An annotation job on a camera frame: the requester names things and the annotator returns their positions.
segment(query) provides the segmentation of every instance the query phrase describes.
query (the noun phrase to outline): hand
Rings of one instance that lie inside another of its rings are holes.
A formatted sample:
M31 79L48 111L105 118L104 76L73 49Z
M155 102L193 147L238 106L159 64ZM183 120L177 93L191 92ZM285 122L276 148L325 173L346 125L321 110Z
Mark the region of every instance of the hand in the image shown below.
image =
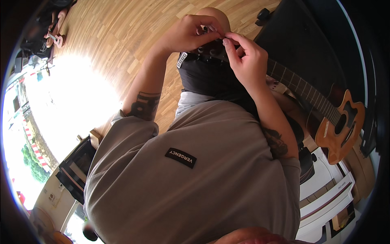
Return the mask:
M201 34L201 25L209 26L211 30ZM186 15L169 28L156 45L168 52L187 52L224 37L221 24L215 17L204 15Z
M250 93L253 89L266 87L268 53L243 35L228 32L223 39L230 67L237 79ZM232 41L241 47L234 48Z

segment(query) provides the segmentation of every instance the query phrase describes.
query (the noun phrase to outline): foot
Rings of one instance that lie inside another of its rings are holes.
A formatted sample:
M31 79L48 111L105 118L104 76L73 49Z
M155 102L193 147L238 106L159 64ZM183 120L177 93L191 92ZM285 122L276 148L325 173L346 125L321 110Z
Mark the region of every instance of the foot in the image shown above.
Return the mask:
M273 90L278 85L279 81L275 80L274 78L267 75L266 77L266 83L268 87Z

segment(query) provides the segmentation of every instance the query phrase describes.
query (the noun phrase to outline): black label patch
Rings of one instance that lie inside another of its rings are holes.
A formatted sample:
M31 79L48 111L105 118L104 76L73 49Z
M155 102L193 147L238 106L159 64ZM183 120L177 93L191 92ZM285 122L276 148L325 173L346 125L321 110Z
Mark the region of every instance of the black label patch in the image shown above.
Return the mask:
M176 148L170 148L167 153L165 154L166 157L174 159L191 169L194 168L196 158L188 153L185 153L179 149Z

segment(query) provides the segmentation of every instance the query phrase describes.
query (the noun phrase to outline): gray t-shirt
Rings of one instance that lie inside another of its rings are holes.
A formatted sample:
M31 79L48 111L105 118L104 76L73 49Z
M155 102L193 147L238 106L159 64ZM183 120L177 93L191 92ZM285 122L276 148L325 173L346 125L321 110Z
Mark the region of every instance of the gray t-shirt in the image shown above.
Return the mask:
M262 226L295 239L300 164L273 160L253 116L209 101L167 132L120 111L93 159L85 208L106 243L207 243Z

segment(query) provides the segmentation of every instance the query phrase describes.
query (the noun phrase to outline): tree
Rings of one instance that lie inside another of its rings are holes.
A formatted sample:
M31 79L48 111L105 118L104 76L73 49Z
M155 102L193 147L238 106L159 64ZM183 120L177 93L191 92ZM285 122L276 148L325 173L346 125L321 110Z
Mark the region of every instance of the tree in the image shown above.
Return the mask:
M24 156L24 164L30 167L32 177L40 183L45 183L49 179L50 173L43 169L35 153L26 144L21 151Z

